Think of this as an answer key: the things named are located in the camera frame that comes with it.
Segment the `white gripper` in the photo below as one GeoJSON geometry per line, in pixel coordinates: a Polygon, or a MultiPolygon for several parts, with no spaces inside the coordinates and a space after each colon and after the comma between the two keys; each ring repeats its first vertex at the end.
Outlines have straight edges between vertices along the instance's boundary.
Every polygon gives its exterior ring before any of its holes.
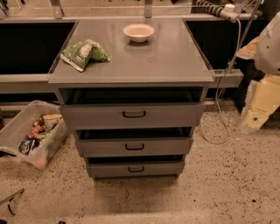
{"type": "MultiPolygon", "coordinates": [[[[259,38],[252,39],[238,50],[236,56],[244,60],[255,58],[259,38]]],[[[257,84],[248,111],[241,119],[240,131],[243,134],[257,132],[280,106],[280,76],[266,74],[257,84]]]]}

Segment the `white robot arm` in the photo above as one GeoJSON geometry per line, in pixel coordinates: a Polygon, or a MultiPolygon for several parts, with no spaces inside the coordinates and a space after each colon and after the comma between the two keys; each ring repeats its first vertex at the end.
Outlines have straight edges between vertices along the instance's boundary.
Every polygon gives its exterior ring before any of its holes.
{"type": "Polygon", "coordinates": [[[254,60],[255,68],[264,73],[255,84],[240,126],[242,133],[250,134],[258,131],[280,107],[280,11],[257,38],[237,52],[237,56],[254,60]]]}

